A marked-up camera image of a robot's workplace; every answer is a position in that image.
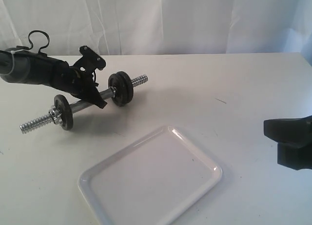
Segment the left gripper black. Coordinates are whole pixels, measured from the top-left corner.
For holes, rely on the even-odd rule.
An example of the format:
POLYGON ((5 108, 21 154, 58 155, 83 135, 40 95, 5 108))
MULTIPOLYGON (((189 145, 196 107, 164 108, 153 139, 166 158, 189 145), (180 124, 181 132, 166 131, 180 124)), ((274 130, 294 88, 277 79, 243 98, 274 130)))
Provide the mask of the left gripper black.
POLYGON ((94 79, 97 68, 97 63, 90 59, 79 59, 73 65, 50 59, 48 86, 104 108, 107 102, 101 97, 94 79))

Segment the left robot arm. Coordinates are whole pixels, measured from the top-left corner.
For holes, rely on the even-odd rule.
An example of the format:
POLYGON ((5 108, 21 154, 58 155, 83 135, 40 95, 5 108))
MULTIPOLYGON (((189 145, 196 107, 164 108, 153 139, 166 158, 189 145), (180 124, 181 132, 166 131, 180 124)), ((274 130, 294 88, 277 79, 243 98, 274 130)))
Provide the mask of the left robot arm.
POLYGON ((45 85, 71 94, 72 96, 104 108, 107 102, 97 89, 93 78, 96 69, 102 70, 106 61, 90 47, 79 48, 82 57, 73 65, 33 53, 23 46, 0 52, 0 77, 8 83, 45 85))

